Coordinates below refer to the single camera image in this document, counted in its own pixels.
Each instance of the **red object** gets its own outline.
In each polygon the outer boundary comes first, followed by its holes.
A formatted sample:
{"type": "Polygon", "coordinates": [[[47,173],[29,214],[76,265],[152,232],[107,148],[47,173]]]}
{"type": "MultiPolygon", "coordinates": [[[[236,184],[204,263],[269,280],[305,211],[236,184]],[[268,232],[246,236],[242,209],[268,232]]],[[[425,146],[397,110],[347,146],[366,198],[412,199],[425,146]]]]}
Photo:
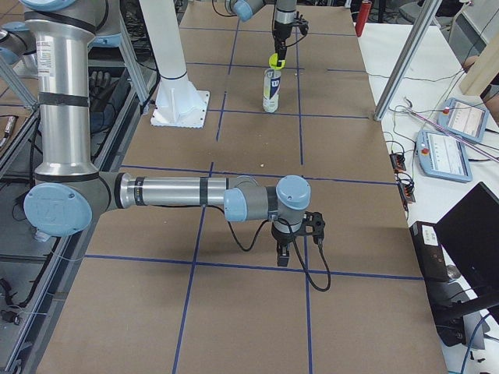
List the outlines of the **red object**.
{"type": "Polygon", "coordinates": [[[359,15],[357,16],[356,23],[357,37],[360,37],[362,35],[362,32],[364,31],[364,26],[366,25],[367,17],[369,16],[372,4],[373,3],[369,0],[363,0],[362,4],[360,5],[359,15]]]}

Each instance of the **monitor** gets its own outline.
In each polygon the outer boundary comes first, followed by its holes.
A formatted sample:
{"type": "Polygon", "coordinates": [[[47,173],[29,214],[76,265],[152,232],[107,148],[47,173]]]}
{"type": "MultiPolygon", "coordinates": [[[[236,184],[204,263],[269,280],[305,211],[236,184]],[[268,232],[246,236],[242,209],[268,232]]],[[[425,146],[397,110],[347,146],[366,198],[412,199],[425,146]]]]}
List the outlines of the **monitor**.
{"type": "MultiPolygon", "coordinates": [[[[473,187],[434,229],[479,298],[499,291],[499,199],[484,183],[473,187]]],[[[489,312],[499,323],[499,306],[489,312]]]]}

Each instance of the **white can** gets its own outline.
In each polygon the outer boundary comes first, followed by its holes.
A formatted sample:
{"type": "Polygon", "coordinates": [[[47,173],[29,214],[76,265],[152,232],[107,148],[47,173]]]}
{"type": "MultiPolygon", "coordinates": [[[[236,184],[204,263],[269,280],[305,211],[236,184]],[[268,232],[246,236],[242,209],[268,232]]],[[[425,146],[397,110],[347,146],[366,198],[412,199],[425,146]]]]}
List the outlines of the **white can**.
{"type": "Polygon", "coordinates": [[[279,105],[279,88],[281,87],[281,70],[267,69],[264,77],[264,110],[274,113],[279,105]]]}

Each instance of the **grid line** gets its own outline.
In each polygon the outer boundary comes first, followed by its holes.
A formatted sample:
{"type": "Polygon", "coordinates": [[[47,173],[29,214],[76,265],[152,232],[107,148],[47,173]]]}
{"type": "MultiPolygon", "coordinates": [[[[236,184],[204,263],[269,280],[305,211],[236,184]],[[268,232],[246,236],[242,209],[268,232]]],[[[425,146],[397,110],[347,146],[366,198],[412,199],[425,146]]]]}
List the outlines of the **grid line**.
{"type": "MultiPolygon", "coordinates": [[[[158,166],[141,166],[141,165],[122,165],[122,168],[130,169],[142,169],[142,170],[162,170],[162,171],[178,171],[178,172],[190,172],[190,173],[210,173],[206,170],[198,169],[183,169],[183,168],[162,168],[158,166]]],[[[284,178],[286,175],[274,175],[274,174],[257,174],[257,173],[238,173],[237,171],[212,171],[212,174],[218,175],[248,175],[251,177],[261,177],[261,178],[284,178]]],[[[360,183],[367,185],[397,185],[395,182],[381,182],[381,181],[361,181],[355,179],[341,179],[341,178],[325,178],[325,177],[310,177],[304,176],[306,180],[309,181],[324,181],[324,182],[338,182],[338,183],[360,183]]]]}
{"type": "MultiPolygon", "coordinates": [[[[210,174],[208,175],[208,177],[211,176],[211,172],[213,171],[213,165],[214,165],[214,163],[212,162],[210,165],[210,174]]],[[[201,210],[200,226],[197,230],[196,248],[194,249],[193,261],[192,261],[192,265],[190,268],[189,283],[187,285],[186,300],[184,302],[184,309],[182,311],[182,321],[180,323],[179,338],[177,340],[177,347],[175,349],[175,359],[173,361],[172,374],[177,373],[177,368],[179,365],[180,349],[182,348],[182,339],[183,339],[183,334],[184,334],[184,328],[186,326],[187,311],[189,309],[190,293],[191,293],[191,290],[193,288],[194,273],[196,272],[197,253],[199,252],[199,248],[200,248],[200,239],[201,239],[201,232],[203,231],[203,223],[204,223],[204,214],[205,213],[206,213],[206,207],[203,206],[203,208],[201,210]]]]}

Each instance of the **brown cardboard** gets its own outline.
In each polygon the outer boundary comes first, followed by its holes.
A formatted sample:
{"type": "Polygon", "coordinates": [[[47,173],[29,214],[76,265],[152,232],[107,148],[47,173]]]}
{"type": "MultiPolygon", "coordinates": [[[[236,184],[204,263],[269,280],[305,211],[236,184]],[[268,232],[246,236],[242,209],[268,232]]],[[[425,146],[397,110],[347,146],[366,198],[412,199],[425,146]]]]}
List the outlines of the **brown cardboard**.
{"type": "Polygon", "coordinates": [[[202,129],[152,126],[140,118],[123,164],[210,170],[220,113],[210,111],[202,129]]]}
{"type": "MultiPolygon", "coordinates": [[[[314,33],[353,35],[349,11],[300,7],[300,12],[312,32],[310,46],[307,39],[299,44],[299,64],[306,68],[300,70],[299,86],[296,70],[283,70],[281,115],[266,115],[261,108],[263,68],[226,65],[231,60],[242,65],[245,58],[265,63],[260,59],[267,52],[257,55],[268,48],[262,35],[271,40],[270,33],[244,30],[269,31],[272,7],[238,28],[234,19],[215,16],[209,2],[191,3],[182,21],[186,60],[197,63],[188,64],[189,76],[199,89],[212,90],[211,109],[222,108],[227,91],[224,111],[209,111],[204,128],[196,130],[153,127],[151,115],[144,116],[126,154],[125,164],[199,174],[126,170],[206,175],[213,163],[214,176],[250,173],[259,175],[262,185],[274,185],[279,175],[310,177],[309,210],[324,214],[324,253],[331,270],[344,275],[333,276],[326,294],[307,288],[293,250],[290,271],[273,269],[269,224],[254,250],[244,253],[221,213],[210,208],[204,213],[153,207],[107,213],[88,252],[143,259],[84,260],[38,372],[171,372],[184,317],[178,374],[303,374],[310,367],[316,374],[444,372],[424,283],[402,279],[421,274],[381,128],[366,119],[374,110],[367,75],[327,71],[362,70],[357,41],[351,36],[312,38],[314,33]],[[196,26],[232,31],[187,28],[196,26]],[[247,51],[257,42],[266,47],[258,47],[253,57],[247,51]],[[316,44],[324,44],[320,61],[316,44]],[[200,65],[206,63],[224,66],[200,65]],[[188,265],[144,262],[152,259],[195,259],[196,265],[191,273],[188,265]]],[[[292,61],[296,50],[290,52],[292,61]]],[[[234,225],[243,244],[258,224],[234,225]]],[[[298,244],[305,255],[303,240],[298,244]]],[[[310,268],[322,270],[311,239],[306,252],[310,268]]],[[[324,274],[313,278],[324,285],[324,274]]]]}
{"type": "Polygon", "coordinates": [[[228,65],[231,61],[234,31],[181,29],[180,37],[186,62],[228,65]]]}
{"type": "Polygon", "coordinates": [[[37,373],[170,372],[189,272],[85,259],[37,373]]]}
{"type": "MultiPolygon", "coordinates": [[[[134,178],[206,177],[181,171],[123,168],[134,178]]],[[[101,216],[87,253],[190,261],[196,248],[201,208],[133,206],[101,216]]]]}
{"type": "MultiPolygon", "coordinates": [[[[255,65],[267,68],[268,59],[274,54],[274,39],[271,32],[239,31],[234,50],[234,65],[255,65]]],[[[296,68],[296,50],[289,48],[286,68],[296,68]]]]}
{"type": "Polygon", "coordinates": [[[447,372],[424,282],[333,277],[310,290],[315,374],[447,372]]]}
{"type": "Polygon", "coordinates": [[[366,70],[356,36],[311,34],[298,49],[300,68],[366,70]]]}
{"type": "Polygon", "coordinates": [[[379,122],[303,117],[302,134],[305,176],[395,182],[379,122]]]}
{"type": "Polygon", "coordinates": [[[307,372],[304,288],[298,273],[197,266],[177,373],[307,372]]]}
{"type": "Polygon", "coordinates": [[[374,113],[376,106],[364,72],[305,69],[299,81],[303,114],[368,118],[374,113]]]}

